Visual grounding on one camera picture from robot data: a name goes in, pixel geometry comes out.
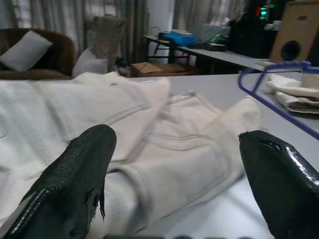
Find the speaker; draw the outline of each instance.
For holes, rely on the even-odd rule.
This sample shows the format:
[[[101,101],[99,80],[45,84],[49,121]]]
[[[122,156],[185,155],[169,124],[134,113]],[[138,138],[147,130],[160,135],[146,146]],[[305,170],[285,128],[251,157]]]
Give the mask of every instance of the speaker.
[[[319,0],[288,2],[270,59],[319,65]]]

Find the gray curtain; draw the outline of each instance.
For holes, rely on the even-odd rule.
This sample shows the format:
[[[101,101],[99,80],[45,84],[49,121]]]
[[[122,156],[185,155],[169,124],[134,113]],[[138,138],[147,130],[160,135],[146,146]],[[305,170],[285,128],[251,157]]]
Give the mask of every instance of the gray curtain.
[[[148,33],[147,0],[114,0],[116,15],[126,19],[121,54],[130,63],[143,62],[146,46],[143,35]]]
[[[126,19],[119,55],[131,63],[142,61],[146,52],[142,35],[148,29],[147,0],[0,0],[0,28],[59,32],[73,40],[79,54],[93,46],[99,18],[107,14]]]
[[[192,30],[204,23],[221,24],[225,17],[239,18],[245,0],[175,0],[173,28]]]
[[[14,5],[10,0],[0,0],[0,29],[18,27]]]

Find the white towel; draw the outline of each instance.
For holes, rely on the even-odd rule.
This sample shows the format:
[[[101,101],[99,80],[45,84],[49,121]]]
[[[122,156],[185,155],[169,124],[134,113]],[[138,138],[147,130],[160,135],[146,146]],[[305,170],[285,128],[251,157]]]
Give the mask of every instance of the white towel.
[[[304,74],[301,81],[272,74],[267,85],[287,110],[297,113],[319,114],[319,77]]]

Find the cushion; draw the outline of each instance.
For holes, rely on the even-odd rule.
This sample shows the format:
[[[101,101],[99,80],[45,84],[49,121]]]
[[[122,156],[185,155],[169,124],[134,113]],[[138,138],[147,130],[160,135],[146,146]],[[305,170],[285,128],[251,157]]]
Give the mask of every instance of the cushion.
[[[51,45],[52,42],[44,37],[28,31],[17,44],[0,57],[0,62],[13,70],[27,71],[40,60]]]
[[[77,77],[84,72],[106,74],[108,72],[108,59],[98,59],[89,48],[87,48],[76,62],[72,76]]]

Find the table surface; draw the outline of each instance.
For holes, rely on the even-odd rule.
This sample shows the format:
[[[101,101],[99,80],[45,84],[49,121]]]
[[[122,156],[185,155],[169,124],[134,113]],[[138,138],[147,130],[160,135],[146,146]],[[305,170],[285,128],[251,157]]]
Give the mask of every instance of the table surface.
[[[280,75],[291,78],[300,77],[299,73],[291,72],[280,73]],[[244,79],[244,83],[250,86],[258,76],[259,74],[251,74]],[[227,109],[246,96],[237,86],[237,77],[238,75],[208,75],[169,77],[169,79],[172,93],[196,91],[213,105]],[[132,80],[156,79],[158,78],[133,78]],[[264,105],[261,105],[261,109],[263,129],[294,145],[303,157],[316,170],[319,170],[318,141]],[[139,234],[163,236],[166,239],[172,239],[178,235],[188,235],[194,239],[206,237],[237,239],[243,236],[252,239],[273,239],[246,177],[214,199],[161,219]]]
[[[162,44],[168,44],[168,41],[158,40],[156,36],[144,35],[143,37],[151,41],[161,42]],[[203,49],[190,49],[188,47],[178,47],[178,49],[189,54],[202,55],[212,59],[230,62],[239,66],[251,67],[259,71],[264,70],[264,66],[257,64],[262,59],[236,54],[231,51],[208,51]]]

